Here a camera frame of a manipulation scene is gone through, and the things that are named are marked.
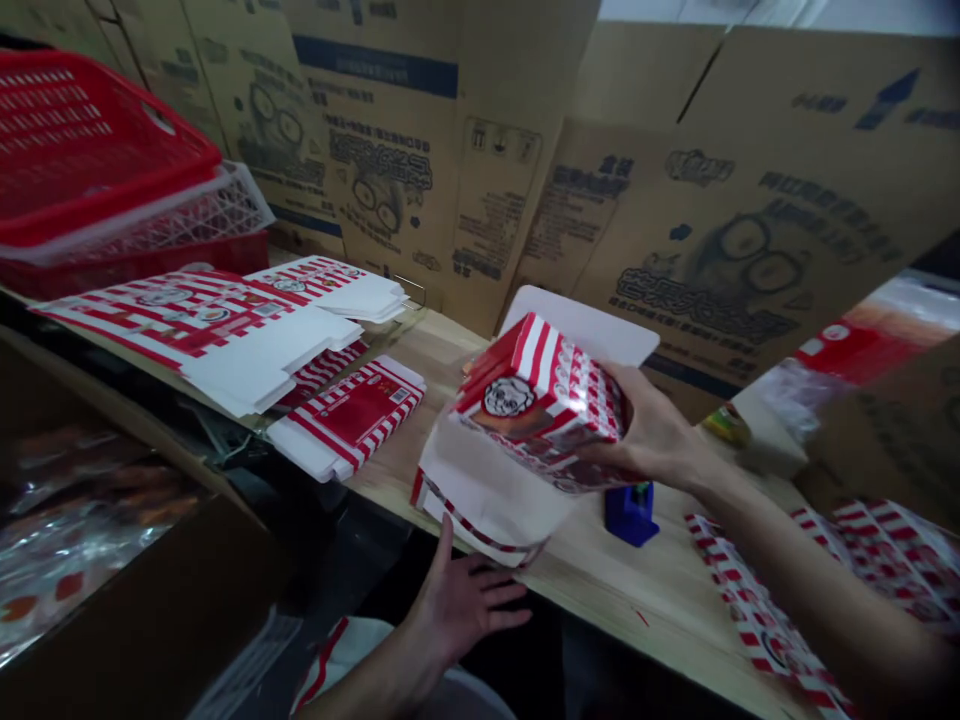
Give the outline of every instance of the white plastic basket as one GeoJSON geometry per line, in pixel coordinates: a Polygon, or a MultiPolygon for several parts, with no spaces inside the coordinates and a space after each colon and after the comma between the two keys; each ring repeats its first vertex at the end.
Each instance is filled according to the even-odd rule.
{"type": "Polygon", "coordinates": [[[50,267],[249,235],[276,220],[243,163],[217,177],[34,248],[0,246],[0,257],[50,267]]]}

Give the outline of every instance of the right hand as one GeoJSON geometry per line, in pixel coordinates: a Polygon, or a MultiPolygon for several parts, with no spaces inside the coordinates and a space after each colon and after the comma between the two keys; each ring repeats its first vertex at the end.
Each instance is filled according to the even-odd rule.
{"type": "Polygon", "coordinates": [[[601,362],[630,402],[629,427],[617,443],[593,443],[581,459],[615,465],[696,495],[724,466],[680,411],[634,367],[601,362]]]}

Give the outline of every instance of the barcode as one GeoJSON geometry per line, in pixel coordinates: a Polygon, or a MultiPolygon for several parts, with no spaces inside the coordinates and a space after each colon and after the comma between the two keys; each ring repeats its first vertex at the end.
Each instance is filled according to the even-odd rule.
{"type": "Polygon", "coordinates": [[[258,308],[254,308],[253,311],[257,315],[262,315],[266,317],[267,315],[273,315],[283,310],[283,305],[277,305],[277,303],[267,303],[266,305],[261,305],[258,308]]]}

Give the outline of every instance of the arrow symbol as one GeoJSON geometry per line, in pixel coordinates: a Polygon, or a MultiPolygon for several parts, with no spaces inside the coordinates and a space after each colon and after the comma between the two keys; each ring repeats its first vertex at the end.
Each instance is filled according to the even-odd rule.
{"type": "Polygon", "coordinates": [[[866,114],[854,125],[856,130],[875,130],[893,109],[913,93],[913,86],[920,77],[920,68],[908,72],[899,80],[887,85],[877,93],[877,99],[866,114]]]}

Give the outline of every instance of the cartoon face with glasses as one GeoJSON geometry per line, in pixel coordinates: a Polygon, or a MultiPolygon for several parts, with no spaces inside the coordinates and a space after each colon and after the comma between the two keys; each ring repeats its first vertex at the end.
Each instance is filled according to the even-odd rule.
{"type": "Polygon", "coordinates": [[[361,169],[353,181],[353,196],[391,235],[400,230],[405,195],[399,182],[361,169]]]}
{"type": "Polygon", "coordinates": [[[241,147],[243,159],[256,167],[278,171],[299,163],[303,126],[296,115],[278,107],[274,97],[257,83],[250,85],[248,104],[253,123],[244,134],[252,132],[253,137],[241,147]]]}
{"type": "Polygon", "coordinates": [[[796,287],[810,253],[770,249],[770,228],[758,215],[738,215],[711,232],[687,271],[687,285],[750,302],[796,287]]]}

